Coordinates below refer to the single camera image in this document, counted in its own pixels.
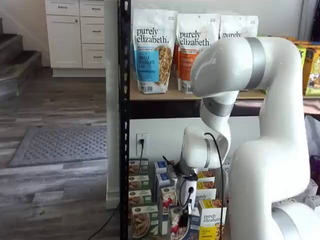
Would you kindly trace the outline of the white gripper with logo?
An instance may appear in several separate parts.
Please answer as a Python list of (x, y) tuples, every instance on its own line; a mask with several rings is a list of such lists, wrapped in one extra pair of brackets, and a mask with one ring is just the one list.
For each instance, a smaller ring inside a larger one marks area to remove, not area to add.
[(177, 200), (180, 207), (183, 209), (179, 218), (179, 225), (188, 225), (189, 212), (185, 208), (190, 203), (191, 209), (195, 206), (196, 191), (198, 177), (196, 174), (191, 176), (178, 176), (176, 183)]

